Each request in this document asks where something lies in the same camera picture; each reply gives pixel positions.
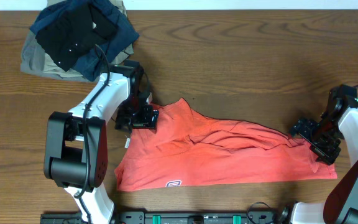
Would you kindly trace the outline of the red orange t-shirt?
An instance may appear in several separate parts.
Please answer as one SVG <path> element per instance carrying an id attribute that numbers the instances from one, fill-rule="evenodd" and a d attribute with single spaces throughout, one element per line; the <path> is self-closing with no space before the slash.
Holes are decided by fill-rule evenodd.
<path id="1" fill-rule="evenodd" d="M 335 179 L 304 139 L 248 121 L 213 119 L 181 99 L 157 106 L 155 130 L 135 129 L 115 169 L 125 192 L 163 187 Z"/>

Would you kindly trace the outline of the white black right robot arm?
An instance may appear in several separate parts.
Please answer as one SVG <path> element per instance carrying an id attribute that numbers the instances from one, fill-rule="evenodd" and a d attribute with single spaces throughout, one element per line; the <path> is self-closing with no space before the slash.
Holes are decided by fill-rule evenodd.
<path id="1" fill-rule="evenodd" d="M 329 92 L 320 121 L 300 118 L 290 129 L 310 143 L 317 160 L 334 164 L 345 141 L 351 168 L 321 203 L 297 202 L 283 209 L 278 223 L 358 223 L 358 96 L 357 87 L 339 85 Z"/>

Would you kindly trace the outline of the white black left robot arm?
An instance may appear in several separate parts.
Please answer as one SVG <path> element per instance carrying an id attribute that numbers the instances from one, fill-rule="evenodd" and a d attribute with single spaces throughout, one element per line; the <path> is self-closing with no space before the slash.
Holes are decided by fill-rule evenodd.
<path id="1" fill-rule="evenodd" d="M 80 211 L 43 214 L 41 223 L 120 223 L 103 180 L 108 168 L 107 124 L 116 129 L 155 129 L 158 111 L 150 104 L 150 83 L 139 62 L 109 64 L 89 95 L 67 113 L 54 112 L 47 124 L 44 175 L 75 200 Z"/>

